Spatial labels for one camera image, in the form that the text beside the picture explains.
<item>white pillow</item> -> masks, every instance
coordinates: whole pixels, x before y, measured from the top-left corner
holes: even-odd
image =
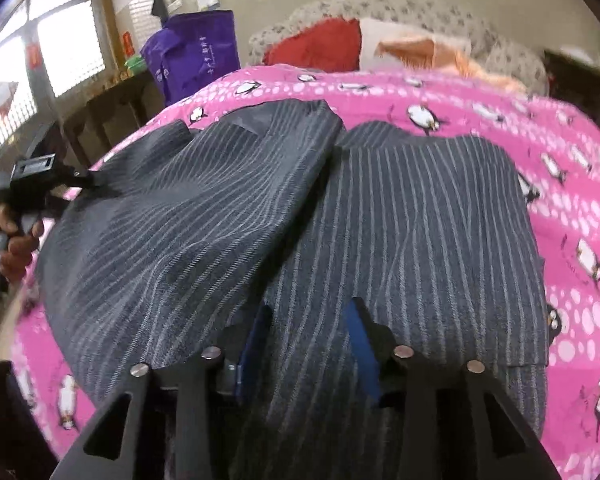
[[[373,18],[360,19],[360,33],[362,34],[362,47],[360,48],[360,70],[373,70],[378,68],[402,67],[404,65],[393,56],[374,56],[378,43],[382,40],[398,40],[405,36],[424,36],[431,38],[436,43],[444,43],[467,56],[471,55],[471,40],[469,38],[445,36],[435,34],[424,28],[403,23],[381,22]]]

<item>wooden furniture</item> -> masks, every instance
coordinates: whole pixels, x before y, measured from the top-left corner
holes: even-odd
[[[112,146],[107,137],[104,123],[113,118],[116,109],[120,105],[129,105],[133,111],[138,128],[144,126],[148,116],[142,103],[142,93],[148,85],[155,84],[154,78],[149,71],[129,77],[115,86],[105,90],[103,93],[89,99],[83,108],[74,112],[64,121],[64,136],[74,150],[75,156],[85,168],[90,167],[89,160],[84,148],[78,140],[88,124],[98,137],[102,147],[108,152]]]
[[[29,406],[11,363],[0,362],[0,480],[47,480],[58,465]]]
[[[550,96],[576,105],[600,128],[600,69],[546,50]]]

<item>gray striped garment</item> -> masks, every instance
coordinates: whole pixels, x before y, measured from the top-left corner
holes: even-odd
[[[516,170],[477,137],[346,131],[323,101],[160,128],[102,168],[37,267],[54,336],[102,400],[135,362],[163,367],[245,302],[274,309],[233,478],[392,478],[401,422],[357,384],[342,309],[361,296],[396,337],[483,361],[541,431],[541,263]]]

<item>pink bedsheet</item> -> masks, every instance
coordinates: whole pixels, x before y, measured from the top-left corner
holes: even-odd
[[[528,211],[546,261],[547,301],[559,313],[559,319],[549,319],[557,336],[549,354],[542,443],[563,478],[595,478],[600,471],[600,131],[571,105],[435,72],[323,74],[278,65],[225,76],[165,109],[103,160],[176,119],[204,128],[235,108],[289,97],[325,99],[347,128],[384,120],[419,135],[481,136],[509,153],[531,200]],[[13,361],[37,422],[62,456],[94,408],[70,377],[43,305],[20,319]]]

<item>finger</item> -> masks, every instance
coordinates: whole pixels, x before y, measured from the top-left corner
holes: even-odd
[[[11,254],[6,251],[0,253],[0,264],[5,267],[13,267],[14,269],[24,269],[32,260],[33,256],[30,253],[24,254],[23,256],[16,256],[16,254]]]
[[[24,278],[26,271],[21,268],[14,268],[10,266],[1,265],[0,273],[5,278],[7,278],[7,281],[9,283],[19,283]]]
[[[45,225],[42,220],[38,220],[35,224],[33,224],[33,228],[31,229],[31,234],[36,238],[40,238],[45,233]]]
[[[16,256],[26,256],[35,251],[40,241],[33,236],[16,236],[9,240],[8,250]]]
[[[13,213],[6,204],[0,206],[0,229],[8,235],[18,232],[18,225],[13,221]]]

